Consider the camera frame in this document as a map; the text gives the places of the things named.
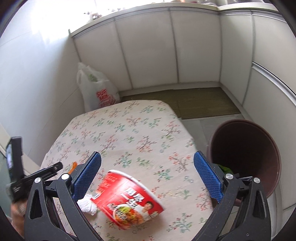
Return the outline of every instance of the red paper cup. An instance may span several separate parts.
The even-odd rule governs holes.
[[[91,200],[122,229],[142,224],[165,209],[142,183],[117,170],[108,171]]]

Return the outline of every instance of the floor mat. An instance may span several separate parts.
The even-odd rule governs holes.
[[[233,115],[240,111],[220,88],[165,90],[122,97],[127,100],[162,100],[182,119]]]

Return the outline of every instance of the trash can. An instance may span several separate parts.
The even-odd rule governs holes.
[[[222,123],[212,134],[207,158],[240,177],[260,178],[267,197],[279,181],[281,159],[274,140],[261,126],[248,120]]]

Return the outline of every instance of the plastic bag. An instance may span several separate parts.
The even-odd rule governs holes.
[[[78,63],[77,84],[83,96],[85,112],[120,102],[118,89],[103,73]]]

